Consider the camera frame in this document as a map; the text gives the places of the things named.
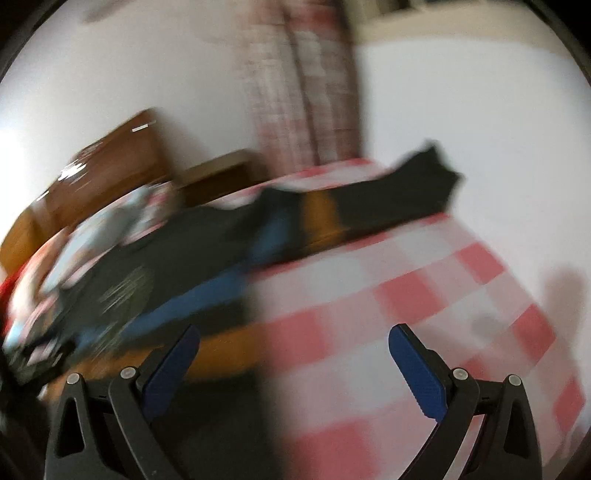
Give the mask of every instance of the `wooden bed frame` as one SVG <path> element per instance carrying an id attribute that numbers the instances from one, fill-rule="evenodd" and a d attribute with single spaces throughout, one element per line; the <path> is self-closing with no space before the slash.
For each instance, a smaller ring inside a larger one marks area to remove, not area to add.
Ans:
<path id="1" fill-rule="evenodd" d="M 76 226 L 140 185 L 172 178 L 154 124 L 151 110 L 144 110 L 74 155 L 7 233 L 0 246 L 7 275 L 62 228 Z"/>

